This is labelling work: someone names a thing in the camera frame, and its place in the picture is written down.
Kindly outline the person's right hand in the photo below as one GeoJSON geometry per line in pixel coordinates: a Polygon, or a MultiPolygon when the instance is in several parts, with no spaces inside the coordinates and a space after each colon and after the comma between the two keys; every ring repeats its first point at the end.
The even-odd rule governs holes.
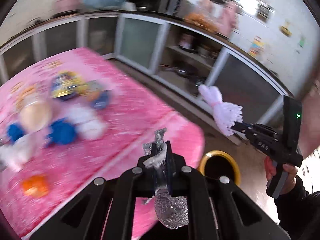
{"type": "Polygon", "coordinates": [[[280,164],[270,157],[264,160],[264,168],[267,179],[266,193],[274,199],[282,194],[289,193],[296,185],[297,168],[291,164],[280,164]]]}

